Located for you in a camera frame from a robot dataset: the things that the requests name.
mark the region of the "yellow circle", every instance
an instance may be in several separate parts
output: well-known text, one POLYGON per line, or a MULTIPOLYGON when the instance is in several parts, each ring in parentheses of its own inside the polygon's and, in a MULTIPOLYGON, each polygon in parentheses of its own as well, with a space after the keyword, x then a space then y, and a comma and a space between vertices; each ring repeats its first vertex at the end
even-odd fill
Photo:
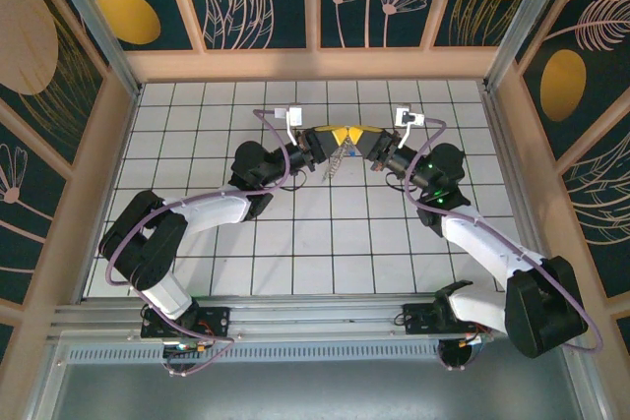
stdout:
POLYGON ((561 122, 576 109, 587 84, 587 68, 580 55, 561 49, 549 58, 540 82, 540 104, 545 115, 561 122))
POLYGON ((55 74, 59 40, 43 0, 0 0, 0 84, 40 93, 55 74))
POLYGON ((159 18, 146 0, 96 0, 117 38, 133 44, 158 39, 159 18))

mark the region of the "leaf drawing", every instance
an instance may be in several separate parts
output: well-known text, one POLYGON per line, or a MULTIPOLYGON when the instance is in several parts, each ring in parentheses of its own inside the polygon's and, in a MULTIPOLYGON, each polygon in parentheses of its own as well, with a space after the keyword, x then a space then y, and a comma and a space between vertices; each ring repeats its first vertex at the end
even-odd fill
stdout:
POLYGON ((580 16, 578 24, 550 34, 545 40, 574 31, 578 45, 591 51, 612 51, 630 32, 630 0, 596 0, 580 16))
POLYGON ((266 48, 274 32, 273 0, 205 0, 204 39, 212 49, 266 48))
POLYGON ((630 240, 630 133, 612 150, 574 164, 565 184, 589 243, 630 240))

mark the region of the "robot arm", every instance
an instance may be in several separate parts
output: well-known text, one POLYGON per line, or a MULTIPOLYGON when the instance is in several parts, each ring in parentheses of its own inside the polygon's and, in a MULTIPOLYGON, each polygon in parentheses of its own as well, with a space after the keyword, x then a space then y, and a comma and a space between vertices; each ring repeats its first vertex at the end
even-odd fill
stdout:
MULTIPOLYGON (((372 170, 387 168, 401 179, 416 155, 415 150, 402 144, 397 133, 380 128, 312 128, 297 133, 295 144, 291 141, 286 145, 290 174, 296 174, 303 167, 313 171, 316 164, 326 161, 347 138, 372 162, 372 170)), ((471 254, 506 292, 478 290, 467 281, 445 287, 436 293, 435 301, 435 312, 442 322, 477 322, 506 332, 529 357, 536 357, 586 331, 587 326, 579 314, 522 261, 522 256, 530 256, 580 301, 569 263, 561 258, 546 260, 522 247, 523 253, 515 255, 505 244, 509 241, 507 237, 502 242, 476 225, 484 220, 458 188, 465 175, 463 160, 464 153, 453 145, 438 145, 418 161, 411 183, 422 190, 419 202, 433 209, 454 210, 471 216, 474 222, 421 209, 417 211, 418 217, 440 237, 471 254)), ((256 191, 284 175, 285 161, 281 150, 268 152, 256 142, 246 142, 236 151, 231 170, 229 187, 224 191, 256 191)), ((148 224, 153 234, 139 233, 133 237, 115 267, 164 314, 188 329, 194 326, 198 306, 169 271, 181 240, 220 224, 255 218, 272 198, 271 194, 247 198, 224 196, 165 211, 148 224)), ((151 191, 138 194, 103 237, 100 252, 109 260, 134 225, 152 210, 174 201, 177 200, 162 200, 151 191)))

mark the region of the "purple cable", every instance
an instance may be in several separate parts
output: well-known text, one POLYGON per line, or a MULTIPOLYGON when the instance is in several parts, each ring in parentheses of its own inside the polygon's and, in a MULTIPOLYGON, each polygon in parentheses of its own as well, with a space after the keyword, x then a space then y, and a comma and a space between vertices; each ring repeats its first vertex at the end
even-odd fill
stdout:
POLYGON ((492 235, 494 238, 496 238, 498 241, 500 241, 505 246, 507 246, 515 255, 519 256, 520 258, 523 258, 523 260, 526 263, 528 263, 532 268, 537 270, 540 273, 540 275, 542 275, 542 277, 544 277, 545 280, 553 286, 553 288, 555 288, 560 294, 562 294, 562 296, 566 299, 569 305, 571 305, 571 307, 575 309, 575 311, 580 315, 580 317, 582 317, 584 321, 587 323, 589 328, 593 330, 593 333, 596 338, 596 345, 594 347, 585 348, 583 346, 578 346, 578 345, 570 344, 570 343, 564 343, 564 346, 571 348, 575 351, 581 351, 584 353, 596 354, 596 353, 601 352, 601 350, 603 349, 603 339, 601 338, 601 333, 599 332, 598 326, 595 324, 593 319, 589 316, 589 314, 587 314, 586 310, 584 310, 584 308, 578 303, 578 301, 571 294, 569 294, 569 292, 567 292, 567 290, 564 287, 562 287, 562 285, 560 285, 560 283, 557 280, 555 280, 551 276, 551 274, 549 274, 546 270, 541 268, 540 265, 538 265, 528 255, 523 254, 523 251, 518 246, 516 246, 514 243, 512 243, 510 240, 504 237, 501 233, 496 231, 494 228, 487 225, 484 221, 476 220, 475 218, 471 216, 464 215, 456 211, 436 209, 434 207, 430 207, 425 204, 422 204, 413 198, 410 191, 410 181, 411 181, 411 175, 413 171, 415 170, 415 166, 417 165, 417 162, 422 157, 422 154, 429 148, 429 146, 435 140, 437 140, 437 138, 440 135, 442 135, 442 133, 444 133, 444 130, 446 130, 446 122, 444 122, 443 120, 437 120, 434 118, 425 118, 424 121, 426 123, 434 123, 436 125, 440 125, 440 129, 435 134, 433 134, 431 138, 429 138, 424 143, 424 145, 420 147, 420 149, 415 154, 415 157, 411 160, 409 167, 407 168, 407 172, 405 173, 405 195, 407 196, 407 198, 419 209, 431 211, 433 213, 438 213, 445 216, 452 216, 454 218, 460 218, 474 225, 478 225, 484 231, 486 231, 487 233, 492 235))
MULTIPOLYGON (((272 124, 269 123, 265 119, 265 117, 263 116, 264 114, 273 114, 273 113, 274 113, 273 110, 260 110, 260 109, 254 110, 254 115, 256 115, 256 117, 258 117, 258 119, 261 122, 263 122, 263 125, 265 125, 265 127, 267 127, 274 134, 274 137, 276 138, 276 140, 278 140, 278 143, 280 143, 280 147, 281 147, 281 150, 283 152, 283 157, 284 157, 284 175, 281 178, 281 180, 278 181, 272 187, 261 189, 261 190, 258 190, 258 191, 213 191, 213 192, 209 192, 209 193, 206 193, 206 194, 200 194, 199 196, 188 197, 186 199, 182 199, 181 201, 173 202, 171 204, 168 204, 166 206, 160 207, 159 209, 156 209, 156 210, 152 211, 147 216, 145 216, 143 219, 141 219, 136 224, 136 226, 134 226, 129 231, 129 233, 122 239, 122 241, 120 242, 120 244, 118 245, 116 250, 111 255, 111 259, 109 260, 109 264, 107 265, 107 268, 105 270, 105 280, 107 280, 107 283, 109 283, 110 285, 129 285, 129 283, 127 281, 112 280, 111 272, 112 272, 112 270, 114 268, 114 265, 115 265, 116 261, 118 260, 118 257, 120 257, 120 254, 122 253, 122 251, 125 249, 125 247, 131 241, 131 239, 139 231, 141 231, 145 227, 147 222, 151 221, 152 219, 154 219, 155 217, 157 217, 161 213, 164 213, 165 211, 168 211, 168 210, 171 210, 171 209, 176 209, 178 207, 184 207, 184 206, 186 206, 188 204, 192 204, 194 202, 203 201, 205 199, 211 199, 213 197, 248 197, 248 196, 260 196, 260 195, 263 195, 263 194, 269 194, 271 192, 276 191, 277 189, 279 189, 284 184, 286 179, 288 179, 288 176, 289 176, 289 173, 290 173, 290 160, 288 158, 288 151, 286 150, 286 146, 284 145, 283 138, 280 136, 278 131, 276 131, 276 129, 272 126, 272 124)), ((149 305, 149 307, 154 309, 154 311, 167 324, 169 324, 171 327, 173 327, 177 331, 179 331, 181 333, 184 333, 184 334, 187 334, 189 336, 192 336, 192 337, 195 337, 195 338, 201 338, 201 339, 204 339, 204 340, 207 340, 207 341, 224 341, 224 342, 228 343, 228 345, 226 347, 221 349, 217 354, 215 354, 212 358, 210 358, 205 363, 200 364, 198 366, 195 366, 194 368, 191 368, 191 369, 189 369, 189 370, 187 370, 185 372, 182 372, 182 373, 176 373, 176 372, 171 370, 170 374, 175 375, 175 376, 185 377, 187 375, 191 375, 191 374, 194 374, 194 373, 196 373, 198 371, 201 371, 205 367, 210 366, 213 362, 215 362, 215 360, 217 358, 223 356, 225 354, 225 352, 234 343, 234 339, 230 338, 230 337, 214 336, 214 335, 202 335, 202 334, 199 334, 199 333, 197 333, 195 331, 187 330, 184 327, 181 327, 180 325, 176 324, 173 320, 171 320, 169 317, 167 317, 159 308, 154 307, 154 304, 151 302, 151 300, 149 300, 149 298, 145 294, 143 294, 140 291, 136 291, 136 292, 138 293, 138 296, 145 303, 147 303, 149 305)))

